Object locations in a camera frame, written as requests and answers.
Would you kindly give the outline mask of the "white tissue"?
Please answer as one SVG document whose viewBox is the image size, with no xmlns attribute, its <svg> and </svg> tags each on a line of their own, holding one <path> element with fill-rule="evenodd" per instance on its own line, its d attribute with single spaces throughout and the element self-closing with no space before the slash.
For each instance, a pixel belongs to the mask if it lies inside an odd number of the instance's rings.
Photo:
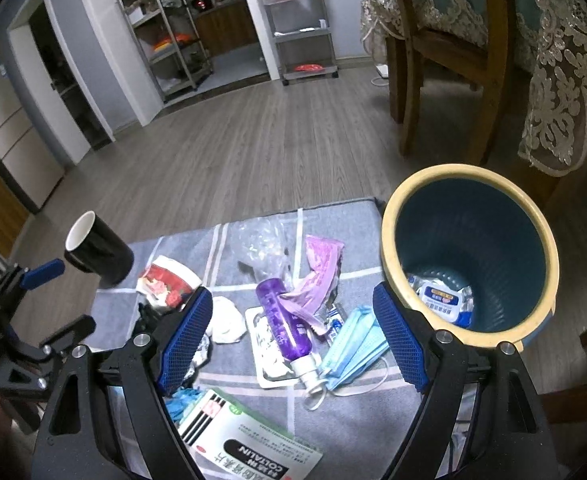
<svg viewBox="0 0 587 480">
<path fill-rule="evenodd" d="M 247 333 L 243 315 L 232 300 L 222 296 L 212 298 L 212 315 L 207 334 L 215 344 L 236 344 Z"/>
</svg>

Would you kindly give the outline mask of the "blue snack bag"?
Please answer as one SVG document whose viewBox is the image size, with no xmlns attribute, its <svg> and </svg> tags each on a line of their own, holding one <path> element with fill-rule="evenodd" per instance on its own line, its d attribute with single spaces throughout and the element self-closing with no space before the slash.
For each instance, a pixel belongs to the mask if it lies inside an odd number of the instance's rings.
<svg viewBox="0 0 587 480">
<path fill-rule="evenodd" d="M 475 310 L 475 298 L 469 283 L 456 273 L 442 269 L 423 269 L 407 274 L 417 296 L 444 321 L 469 328 Z"/>
</svg>

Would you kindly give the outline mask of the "red floral paper bowl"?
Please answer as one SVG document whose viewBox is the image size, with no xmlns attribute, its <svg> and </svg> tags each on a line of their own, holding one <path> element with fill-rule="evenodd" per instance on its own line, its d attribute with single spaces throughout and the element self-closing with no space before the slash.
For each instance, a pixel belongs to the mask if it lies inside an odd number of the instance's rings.
<svg viewBox="0 0 587 480">
<path fill-rule="evenodd" d="M 135 290 L 155 309 L 179 309 L 202 279 L 185 264 L 158 256 L 137 278 Z"/>
</svg>

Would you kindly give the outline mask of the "purple snack wrapper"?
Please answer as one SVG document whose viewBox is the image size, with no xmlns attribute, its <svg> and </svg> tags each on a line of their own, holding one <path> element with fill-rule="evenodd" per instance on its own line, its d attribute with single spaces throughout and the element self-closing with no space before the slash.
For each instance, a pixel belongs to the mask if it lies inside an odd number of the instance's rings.
<svg viewBox="0 0 587 480">
<path fill-rule="evenodd" d="M 291 292 L 280 294 L 280 304 L 311 327 L 317 336 L 328 332 L 325 304 L 336 288 L 344 244 L 340 240 L 307 235 L 305 250 L 310 273 Z"/>
</svg>

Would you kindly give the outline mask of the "green white medicine box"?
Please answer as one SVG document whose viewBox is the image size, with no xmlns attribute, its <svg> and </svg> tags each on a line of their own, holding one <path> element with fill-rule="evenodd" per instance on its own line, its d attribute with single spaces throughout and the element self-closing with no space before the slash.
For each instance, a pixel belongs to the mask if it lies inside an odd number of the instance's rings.
<svg viewBox="0 0 587 480">
<path fill-rule="evenodd" d="M 216 388 L 185 408 L 178 433 L 190 452 L 239 479 L 305 479 L 323 458 Z"/>
</svg>

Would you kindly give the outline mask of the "blue glove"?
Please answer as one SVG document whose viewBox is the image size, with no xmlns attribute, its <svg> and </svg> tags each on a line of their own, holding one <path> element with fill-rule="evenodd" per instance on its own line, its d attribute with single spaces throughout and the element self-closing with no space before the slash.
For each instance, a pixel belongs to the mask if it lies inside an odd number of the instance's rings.
<svg viewBox="0 0 587 480">
<path fill-rule="evenodd" d="M 190 411 L 204 396 L 205 391 L 196 388 L 180 387 L 172 396 L 164 398 L 164 405 L 175 426 L 180 426 L 182 420 L 190 414 Z"/>
</svg>

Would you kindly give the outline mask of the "black mug white inside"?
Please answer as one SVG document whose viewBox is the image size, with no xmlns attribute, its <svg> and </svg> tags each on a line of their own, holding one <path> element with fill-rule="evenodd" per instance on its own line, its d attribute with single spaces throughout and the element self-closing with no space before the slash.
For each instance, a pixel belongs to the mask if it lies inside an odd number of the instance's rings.
<svg viewBox="0 0 587 480">
<path fill-rule="evenodd" d="M 64 256 L 78 270 L 98 275 L 107 286 L 121 283 L 134 263 L 132 249 L 92 210 L 74 221 Z"/>
</svg>

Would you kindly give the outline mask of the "silver foil blister tray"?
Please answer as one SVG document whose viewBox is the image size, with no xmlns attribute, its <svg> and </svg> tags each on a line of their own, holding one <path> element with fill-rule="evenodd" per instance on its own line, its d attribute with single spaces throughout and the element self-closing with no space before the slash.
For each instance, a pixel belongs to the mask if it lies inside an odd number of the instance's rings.
<svg viewBox="0 0 587 480">
<path fill-rule="evenodd" d="M 314 350 L 302 358 L 289 361 L 280 352 L 262 307 L 248 309 L 245 320 L 254 355 L 257 382 L 261 388 L 294 386 L 297 382 L 302 382 L 307 392 L 322 389 L 323 381 L 317 371 L 319 355 Z"/>
</svg>

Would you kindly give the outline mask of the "purple plastic bottle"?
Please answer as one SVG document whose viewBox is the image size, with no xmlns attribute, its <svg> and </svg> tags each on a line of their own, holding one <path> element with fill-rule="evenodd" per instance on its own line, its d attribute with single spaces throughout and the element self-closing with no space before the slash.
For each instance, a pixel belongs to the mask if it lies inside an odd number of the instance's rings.
<svg viewBox="0 0 587 480">
<path fill-rule="evenodd" d="M 286 292 L 279 278 L 270 278 L 257 285 L 256 294 L 268 319 L 272 335 L 285 361 L 307 390 L 316 394 L 323 390 L 323 381 L 318 376 L 316 362 L 312 356 L 313 344 L 305 324 L 289 313 L 280 302 Z"/>
</svg>

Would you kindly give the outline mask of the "teal bin yellow rim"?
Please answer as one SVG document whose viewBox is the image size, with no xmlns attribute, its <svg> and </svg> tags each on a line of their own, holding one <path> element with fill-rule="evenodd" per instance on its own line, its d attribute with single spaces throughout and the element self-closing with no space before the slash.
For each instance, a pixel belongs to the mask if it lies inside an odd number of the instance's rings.
<svg viewBox="0 0 587 480">
<path fill-rule="evenodd" d="M 553 231 L 533 199 L 489 169 L 444 164 L 419 170 L 390 196 L 381 220 L 383 273 L 402 307 L 472 347 L 502 341 L 523 350 L 555 314 L 560 278 Z M 469 327 L 431 311 L 408 274 L 461 278 L 475 307 Z"/>
</svg>

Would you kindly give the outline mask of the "clear plastic bag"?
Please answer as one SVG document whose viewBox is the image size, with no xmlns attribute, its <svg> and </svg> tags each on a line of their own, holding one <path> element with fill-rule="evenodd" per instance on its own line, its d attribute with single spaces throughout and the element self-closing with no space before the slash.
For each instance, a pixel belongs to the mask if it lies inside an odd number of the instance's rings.
<svg viewBox="0 0 587 480">
<path fill-rule="evenodd" d="M 280 219 L 259 217 L 240 223 L 231 246 L 238 262 L 251 271 L 254 281 L 279 278 L 286 288 L 292 287 L 292 255 Z"/>
</svg>

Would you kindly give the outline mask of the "white refrigerator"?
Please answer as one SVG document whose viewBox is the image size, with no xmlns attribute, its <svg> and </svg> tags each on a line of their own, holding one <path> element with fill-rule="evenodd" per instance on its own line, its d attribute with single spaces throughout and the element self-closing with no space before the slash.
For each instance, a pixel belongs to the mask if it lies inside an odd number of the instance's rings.
<svg viewBox="0 0 587 480">
<path fill-rule="evenodd" d="M 0 161 L 21 191 L 41 209 L 65 174 L 32 124 L 0 67 Z"/>
</svg>

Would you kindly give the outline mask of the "metal kitchen rack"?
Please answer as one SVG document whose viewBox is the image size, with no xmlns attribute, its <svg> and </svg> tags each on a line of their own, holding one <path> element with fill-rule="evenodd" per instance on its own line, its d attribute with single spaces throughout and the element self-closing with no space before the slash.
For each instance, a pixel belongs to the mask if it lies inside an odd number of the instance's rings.
<svg viewBox="0 0 587 480">
<path fill-rule="evenodd" d="M 213 73 L 187 0 L 117 0 L 161 99 L 196 91 Z"/>
</svg>

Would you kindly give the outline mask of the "wooden chair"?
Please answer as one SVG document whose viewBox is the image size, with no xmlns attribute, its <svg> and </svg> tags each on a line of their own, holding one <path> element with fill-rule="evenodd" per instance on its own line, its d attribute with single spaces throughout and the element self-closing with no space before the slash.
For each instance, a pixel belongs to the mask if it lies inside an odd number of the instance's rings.
<svg viewBox="0 0 587 480">
<path fill-rule="evenodd" d="M 487 15 L 487 45 L 475 46 L 450 32 L 420 28 L 412 0 L 397 0 L 403 38 L 391 42 L 391 89 L 402 122 L 399 151 L 412 151 L 423 87 L 423 62 L 434 62 L 482 88 L 477 120 L 472 129 L 465 162 L 482 166 L 494 146 L 499 121 L 508 99 L 514 67 L 516 0 L 484 0 Z"/>
</svg>

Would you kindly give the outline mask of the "grey rolling shelf cart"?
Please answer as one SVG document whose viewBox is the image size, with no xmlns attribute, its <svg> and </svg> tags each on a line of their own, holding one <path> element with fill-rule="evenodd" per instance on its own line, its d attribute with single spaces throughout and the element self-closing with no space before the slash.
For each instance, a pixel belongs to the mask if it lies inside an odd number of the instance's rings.
<svg viewBox="0 0 587 480">
<path fill-rule="evenodd" d="M 319 76 L 339 76 L 325 0 L 261 0 L 261 3 L 283 86 Z"/>
</svg>

